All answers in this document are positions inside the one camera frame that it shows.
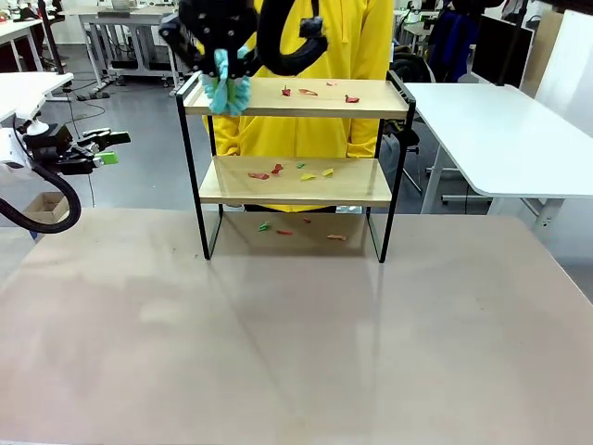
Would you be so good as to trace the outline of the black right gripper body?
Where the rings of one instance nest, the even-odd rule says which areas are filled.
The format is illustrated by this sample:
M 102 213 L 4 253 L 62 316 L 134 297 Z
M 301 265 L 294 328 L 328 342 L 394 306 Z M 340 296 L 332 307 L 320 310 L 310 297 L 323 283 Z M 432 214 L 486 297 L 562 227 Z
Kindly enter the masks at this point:
M 180 1 L 178 17 L 189 28 L 207 24 L 223 24 L 228 20 L 237 26 L 256 28 L 259 15 L 253 1 L 244 0 L 188 0 Z

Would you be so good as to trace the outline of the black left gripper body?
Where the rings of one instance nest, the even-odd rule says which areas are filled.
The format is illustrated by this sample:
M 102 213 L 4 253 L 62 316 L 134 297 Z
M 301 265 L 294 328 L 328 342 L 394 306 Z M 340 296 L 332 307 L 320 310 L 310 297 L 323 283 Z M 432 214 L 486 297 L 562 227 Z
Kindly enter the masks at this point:
M 63 175 L 90 174 L 95 168 L 95 153 L 88 137 L 75 139 L 66 125 L 52 124 L 37 135 L 25 135 L 25 145 L 33 160 L 46 170 Z

